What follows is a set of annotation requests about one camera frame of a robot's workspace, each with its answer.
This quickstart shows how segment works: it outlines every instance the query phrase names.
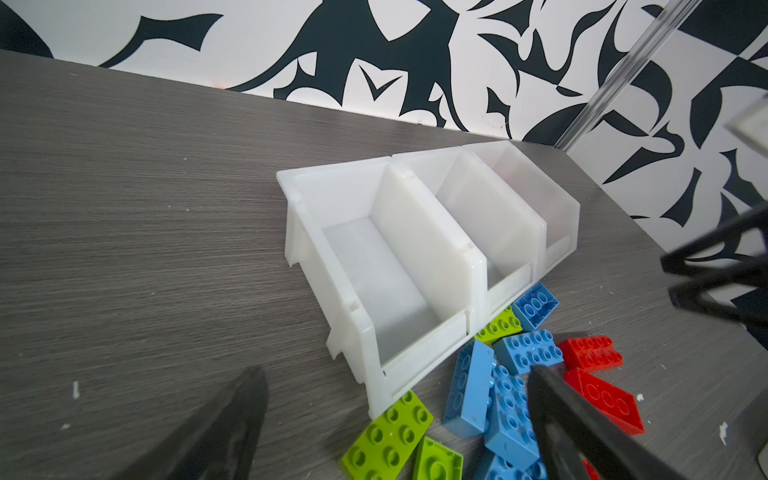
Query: storage bin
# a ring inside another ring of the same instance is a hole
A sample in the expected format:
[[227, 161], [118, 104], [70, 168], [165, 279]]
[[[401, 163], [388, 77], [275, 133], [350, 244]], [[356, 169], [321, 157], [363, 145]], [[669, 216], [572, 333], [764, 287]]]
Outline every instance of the storage bin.
[[331, 327], [328, 350], [366, 384], [375, 419], [482, 328], [485, 256], [390, 157], [277, 180], [288, 263], [300, 264]]
[[397, 154], [487, 258], [488, 292], [478, 332], [545, 271], [547, 224], [525, 200], [462, 147]]
[[465, 145], [547, 223], [544, 273], [576, 250], [579, 203], [510, 141]]

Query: gray wood grain table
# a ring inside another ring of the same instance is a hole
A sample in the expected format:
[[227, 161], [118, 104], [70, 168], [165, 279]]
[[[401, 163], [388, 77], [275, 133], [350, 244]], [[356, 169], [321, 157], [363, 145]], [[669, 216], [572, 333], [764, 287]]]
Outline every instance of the gray wood grain table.
[[[251, 477], [341, 478], [365, 388], [283, 257], [275, 172], [487, 140], [2, 51], [0, 132], [3, 478], [109, 476], [253, 364], [271, 397]], [[768, 352], [674, 310], [659, 247], [565, 154], [520, 147], [581, 202], [546, 327], [614, 339], [625, 366], [598, 375], [643, 394], [640, 444], [690, 478], [761, 478]], [[479, 439], [439, 421], [454, 358], [415, 391], [471, 478]]]

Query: wooden tabletop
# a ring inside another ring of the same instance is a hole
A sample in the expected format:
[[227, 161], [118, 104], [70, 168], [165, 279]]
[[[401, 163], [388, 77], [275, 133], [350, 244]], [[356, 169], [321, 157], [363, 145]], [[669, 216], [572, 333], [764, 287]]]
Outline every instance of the wooden tabletop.
[[[331, 360], [283, 257], [275, 173], [490, 140], [4, 51], [0, 132], [8, 478], [109, 476], [248, 365], [270, 383], [251, 478], [342, 478], [365, 387]], [[579, 247], [544, 278], [561, 303], [545, 327], [614, 340], [625, 366], [598, 375], [643, 395], [635, 439], [684, 475], [762, 478], [768, 352], [738, 325], [674, 310], [661, 249], [567, 155], [519, 147], [581, 203]], [[428, 435], [471, 478], [480, 439], [439, 421], [454, 362], [415, 392], [435, 415]]]

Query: white debris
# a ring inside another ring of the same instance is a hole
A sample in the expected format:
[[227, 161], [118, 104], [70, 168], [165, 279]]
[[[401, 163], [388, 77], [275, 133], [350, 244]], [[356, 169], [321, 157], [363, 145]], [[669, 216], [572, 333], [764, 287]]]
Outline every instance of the white debris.
[[723, 445], [725, 445], [726, 429], [728, 429], [728, 424], [723, 422], [723, 424], [720, 426], [720, 441], [723, 443]]

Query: lime green block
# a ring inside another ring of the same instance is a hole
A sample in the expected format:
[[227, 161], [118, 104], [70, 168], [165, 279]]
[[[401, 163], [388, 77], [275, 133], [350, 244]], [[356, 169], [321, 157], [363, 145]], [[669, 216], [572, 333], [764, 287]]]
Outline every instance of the lime green block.
[[483, 342], [485, 345], [490, 346], [498, 339], [505, 336], [515, 335], [523, 331], [523, 327], [520, 326], [520, 320], [512, 312], [512, 305], [505, 308], [501, 313], [494, 318], [488, 326], [480, 330], [475, 338]]
[[408, 391], [368, 425], [339, 464], [353, 480], [395, 480], [434, 418]]
[[429, 437], [419, 443], [413, 480], [462, 480], [464, 456]]

